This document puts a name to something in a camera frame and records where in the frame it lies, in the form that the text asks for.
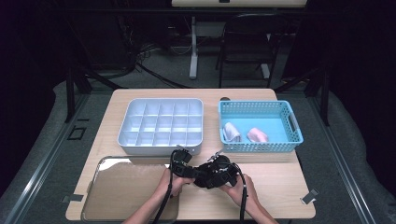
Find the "black curtain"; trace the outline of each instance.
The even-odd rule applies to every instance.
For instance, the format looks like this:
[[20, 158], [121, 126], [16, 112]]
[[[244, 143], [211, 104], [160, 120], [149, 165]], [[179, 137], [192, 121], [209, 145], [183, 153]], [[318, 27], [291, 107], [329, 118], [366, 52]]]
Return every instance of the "black curtain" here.
[[45, 40], [31, 6], [28, 1], [6, 1], [1, 6], [1, 194], [19, 171], [50, 114], [55, 101], [53, 87], [64, 79], [62, 67], [54, 61], [47, 43], [40, 43]]
[[394, 1], [308, 1], [308, 11], [341, 13], [340, 19], [306, 19], [285, 66], [299, 77], [325, 64], [330, 89], [360, 128], [366, 160], [378, 181], [396, 195], [396, 17]]

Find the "glass surface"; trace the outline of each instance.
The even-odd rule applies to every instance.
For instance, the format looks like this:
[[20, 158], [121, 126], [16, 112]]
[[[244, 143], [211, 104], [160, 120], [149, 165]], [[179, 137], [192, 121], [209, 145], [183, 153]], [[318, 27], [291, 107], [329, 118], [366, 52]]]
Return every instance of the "glass surface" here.
[[[82, 210], [84, 221], [122, 221], [136, 211], [154, 192], [169, 163], [169, 158], [108, 157], [99, 162], [87, 201]], [[177, 218], [178, 197], [168, 200], [160, 221]]]

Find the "pink object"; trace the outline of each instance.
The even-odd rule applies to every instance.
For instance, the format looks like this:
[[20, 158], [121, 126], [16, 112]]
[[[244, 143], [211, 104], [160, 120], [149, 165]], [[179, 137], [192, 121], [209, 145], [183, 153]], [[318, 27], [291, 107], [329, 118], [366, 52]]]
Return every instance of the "pink object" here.
[[247, 133], [247, 138], [252, 142], [268, 142], [268, 136], [258, 128], [252, 128]]

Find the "metal bar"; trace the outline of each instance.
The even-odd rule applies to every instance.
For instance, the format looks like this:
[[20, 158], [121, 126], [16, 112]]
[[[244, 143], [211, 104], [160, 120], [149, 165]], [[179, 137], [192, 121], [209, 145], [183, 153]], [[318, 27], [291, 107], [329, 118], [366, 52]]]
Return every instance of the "metal bar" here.
[[48, 12], [63, 14], [117, 14], [134, 16], [230, 16], [238, 13], [270, 13], [299, 19], [311, 18], [315, 20], [343, 19], [346, 13], [328, 11], [306, 11], [303, 8], [273, 8], [273, 7], [196, 7], [196, 8], [51, 8]]
[[190, 65], [190, 79], [197, 78], [198, 69], [198, 53], [197, 53], [197, 34], [196, 34], [195, 17], [191, 18], [191, 65]]
[[21, 194], [21, 197], [18, 199], [11, 212], [9, 213], [6, 219], [6, 223], [21, 223], [23, 221], [23, 218], [29, 210], [30, 205], [34, 201], [35, 196], [37, 195], [44, 181], [46, 180], [47, 175], [50, 173], [50, 170], [55, 163], [56, 158], [60, 154], [60, 146], [62, 142], [67, 136], [67, 133], [69, 133], [73, 129], [74, 123], [76, 122], [76, 117], [82, 110], [83, 106], [87, 103], [88, 98], [89, 95], [82, 94], [78, 99], [78, 102], [76, 104], [75, 116], [71, 118], [69, 123], [66, 123], [62, 127], [52, 149], [38, 165], [35, 173], [32, 175], [32, 178], [29, 180], [29, 183], [26, 185], [26, 188]]
[[329, 107], [329, 86], [330, 86], [330, 72], [325, 69], [322, 77], [322, 90], [320, 95], [320, 117], [324, 124], [329, 126], [328, 107]]
[[75, 93], [74, 93], [74, 80], [72, 69], [69, 68], [66, 74], [66, 93], [67, 93], [67, 117], [64, 122], [68, 123], [76, 111], [75, 106]]
[[349, 170], [347, 162], [343, 156], [340, 147], [338, 146], [333, 134], [332, 129], [330, 126], [327, 126], [323, 123], [321, 119], [321, 115], [319, 113], [319, 105], [316, 98], [309, 97], [308, 98], [309, 104], [312, 106], [315, 114], [315, 117], [322, 128], [323, 132], [326, 134], [327, 139], [329, 140], [329, 144], [332, 149], [332, 155], [335, 162], [335, 165], [342, 177], [344, 184], [346, 185], [346, 190], [349, 193], [349, 196], [355, 205], [356, 211], [358, 212], [359, 217], [361, 218], [361, 223], [368, 223], [368, 224], [375, 224], [375, 219], [370, 212], [370, 209], [364, 200], [363, 195], [361, 194], [361, 189], [359, 188], [358, 183], [356, 183], [353, 174]]

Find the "white compartment tray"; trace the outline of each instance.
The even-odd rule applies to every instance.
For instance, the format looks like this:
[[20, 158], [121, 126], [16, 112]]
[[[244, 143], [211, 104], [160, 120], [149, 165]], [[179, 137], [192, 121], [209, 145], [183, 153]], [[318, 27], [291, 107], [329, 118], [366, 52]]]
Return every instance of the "white compartment tray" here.
[[195, 98], [137, 98], [129, 103], [118, 142], [128, 155], [170, 155], [177, 146], [199, 154], [204, 106]]

